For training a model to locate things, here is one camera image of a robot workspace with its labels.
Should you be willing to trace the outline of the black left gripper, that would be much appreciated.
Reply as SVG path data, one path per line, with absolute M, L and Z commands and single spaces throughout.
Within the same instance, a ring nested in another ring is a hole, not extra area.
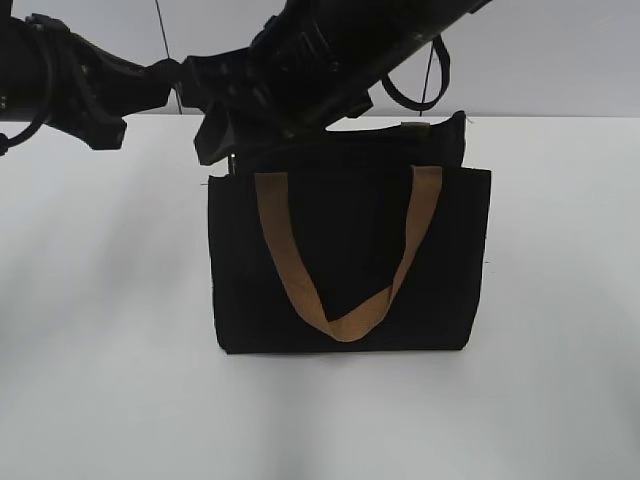
M 164 107 L 179 83 L 182 67 L 173 59 L 143 66 L 98 47 L 88 47 L 84 55 L 87 106 L 99 123 Z

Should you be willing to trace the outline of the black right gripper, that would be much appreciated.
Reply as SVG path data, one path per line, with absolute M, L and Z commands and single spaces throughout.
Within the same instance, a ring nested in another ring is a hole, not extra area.
M 204 113 L 194 138 L 202 165 L 280 138 L 277 115 L 247 48 L 186 57 L 181 64 L 180 98 L 183 106 Z

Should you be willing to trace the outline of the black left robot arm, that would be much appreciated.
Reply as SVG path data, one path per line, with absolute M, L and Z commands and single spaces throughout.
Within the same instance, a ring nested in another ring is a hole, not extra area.
M 22 121 L 2 135 L 7 153 L 48 126 L 93 150 L 118 150 L 126 116 L 165 106 L 180 81 L 171 59 L 143 66 L 115 56 L 42 14 L 1 11 L 1 119 Z

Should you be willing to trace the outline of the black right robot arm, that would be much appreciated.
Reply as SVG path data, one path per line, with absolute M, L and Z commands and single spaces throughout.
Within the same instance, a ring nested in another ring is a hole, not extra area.
M 416 112 L 435 100 L 404 96 L 389 74 L 426 44 L 450 82 L 443 32 L 482 1 L 288 1 L 249 46 L 213 56 L 189 56 L 182 102 L 203 110 L 194 146 L 209 166 L 231 154 L 287 142 L 356 118 L 373 105 L 382 83 L 398 104 Z

